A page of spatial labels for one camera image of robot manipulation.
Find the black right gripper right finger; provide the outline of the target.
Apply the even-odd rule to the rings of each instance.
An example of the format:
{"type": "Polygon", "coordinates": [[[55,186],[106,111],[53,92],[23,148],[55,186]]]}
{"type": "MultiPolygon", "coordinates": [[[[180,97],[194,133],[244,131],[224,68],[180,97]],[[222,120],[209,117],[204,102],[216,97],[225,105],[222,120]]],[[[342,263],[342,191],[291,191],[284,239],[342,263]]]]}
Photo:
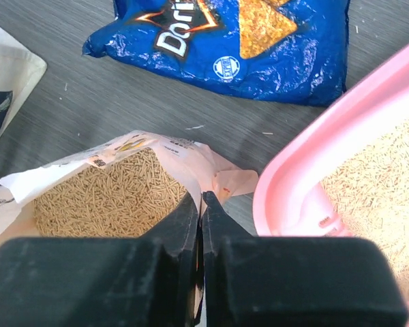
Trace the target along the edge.
{"type": "Polygon", "coordinates": [[[252,236],[203,193],[209,326],[405,326],[386,258],[354,237],[252,236]]]}

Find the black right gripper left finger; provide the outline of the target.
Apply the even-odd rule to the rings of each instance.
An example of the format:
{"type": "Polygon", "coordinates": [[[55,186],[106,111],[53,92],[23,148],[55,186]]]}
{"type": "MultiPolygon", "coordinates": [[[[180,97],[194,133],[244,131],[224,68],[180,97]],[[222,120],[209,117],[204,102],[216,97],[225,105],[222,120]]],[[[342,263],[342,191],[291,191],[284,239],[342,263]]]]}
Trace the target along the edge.
{"type": "Polygon", "coordinates": [[[192,197],[137,238],[17,236],[0,245],[0,326],[195,326],[192,197]]]}

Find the pink cat litter bag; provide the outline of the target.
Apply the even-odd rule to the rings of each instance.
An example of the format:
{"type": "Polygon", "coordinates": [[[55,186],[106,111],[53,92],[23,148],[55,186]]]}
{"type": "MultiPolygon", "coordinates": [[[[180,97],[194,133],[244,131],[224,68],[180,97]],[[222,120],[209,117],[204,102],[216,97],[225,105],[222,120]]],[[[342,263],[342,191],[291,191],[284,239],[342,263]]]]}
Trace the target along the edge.
{"type": "Polygon", "coordinates": [[[207,145],[133,131],[92,149],[0,180],[0,245],[17,236],[137,238],[167,217],[184,196],[198,211],[203,299],[202,195],[253,192],[258,175],[207,145]]]}

